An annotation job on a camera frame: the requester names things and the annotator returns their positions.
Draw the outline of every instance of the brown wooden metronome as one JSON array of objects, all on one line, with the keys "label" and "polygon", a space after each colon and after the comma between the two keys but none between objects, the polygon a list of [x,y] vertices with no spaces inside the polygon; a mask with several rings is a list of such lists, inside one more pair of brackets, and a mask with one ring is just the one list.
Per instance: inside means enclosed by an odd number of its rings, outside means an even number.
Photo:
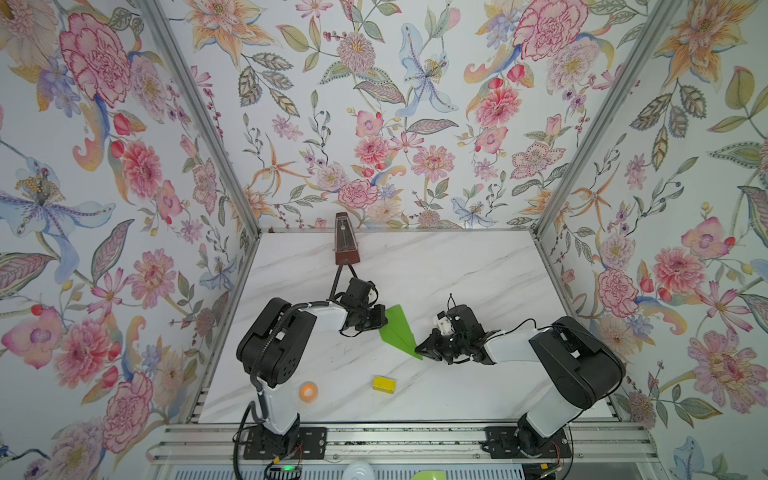
[{"label": "brown wooden metronome", "polygon": [[355,230],[352,229],[347,212],[336,214],[336,227],[333,232],[336,265],[341,265],[344,260],[348,260],[350,263],[360,263]]}]

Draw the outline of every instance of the yellow block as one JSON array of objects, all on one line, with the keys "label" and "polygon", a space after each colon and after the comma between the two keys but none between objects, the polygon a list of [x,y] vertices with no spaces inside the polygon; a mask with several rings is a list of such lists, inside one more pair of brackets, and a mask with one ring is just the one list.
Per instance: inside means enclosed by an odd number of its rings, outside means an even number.
[{"label": "yellow block", "polygon": [[385,379],[382,376],[373,379],[373,389],[384,393],[394,393],[396,384],[395,380]]}]

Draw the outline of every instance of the green paper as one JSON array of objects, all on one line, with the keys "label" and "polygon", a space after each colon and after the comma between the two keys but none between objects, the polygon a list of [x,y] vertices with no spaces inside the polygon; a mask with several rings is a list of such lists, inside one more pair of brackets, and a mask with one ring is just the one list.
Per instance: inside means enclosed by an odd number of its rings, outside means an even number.
[{"label": "green paper", "polygon": [[442,470],[425,470],[411,477],[411,480],[446,480],[448,476]]},{"label": "green paper", "polygon": [[395,305],[386,310],[387,324],[379,329],[379,335],[385,343],[408,353],[410,356],[421,360],[422,356],[415,352],[416,338],[411,332],[406,315],[400,305]]}]

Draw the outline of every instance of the floral wallpaper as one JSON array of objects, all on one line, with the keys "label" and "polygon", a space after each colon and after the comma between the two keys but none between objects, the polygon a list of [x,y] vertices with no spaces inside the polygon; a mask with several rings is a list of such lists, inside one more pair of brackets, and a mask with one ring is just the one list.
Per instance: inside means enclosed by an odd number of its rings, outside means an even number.
[{"label": "floral wallpaper", "polygon": [[654,2],[163,2],[262,226],[530,227]]},{"label": "floral wallpaper", "polygon": [[132,0],[1,0],[0,82],[0,477],[143,478],[250,235]]},{"label": "floral wallpaper", "polygon": [[768,5],[687,0],[544,235],[671,478],[765,478]]}]

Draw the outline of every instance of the white marble tabletop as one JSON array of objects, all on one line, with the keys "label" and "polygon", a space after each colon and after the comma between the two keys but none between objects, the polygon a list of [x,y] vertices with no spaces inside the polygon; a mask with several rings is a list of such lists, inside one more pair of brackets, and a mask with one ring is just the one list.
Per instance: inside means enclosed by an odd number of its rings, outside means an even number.
[{"label": "white marble tabletop", "polygon": [[[433,328],[449,293],[469,305],[486,331],[511,329],[534,317],[548,325],[564,310],[528,232],[381,232],[356,234],[355,271],[373,281],[379,302],[400,304],[416,342]],[[336,272],[333,232],[267,233],[259,245],[240,305],[208,391],[202,423],[239,422],[256,398],[237,344],[273,297],[291,303],[324,300]],[[339,282],[349,282],[345,269]],[[394,395],[371,388],[374,376],[397,381]],[[418,359],[384,343],[376,331],[354,339],[314,332],[292,380],[317,384],[314,403],[299,402],[303,422],[516,419],[549,388],[537,362],[448,365]],[[584,417],[611,416],[605,401]]]}]

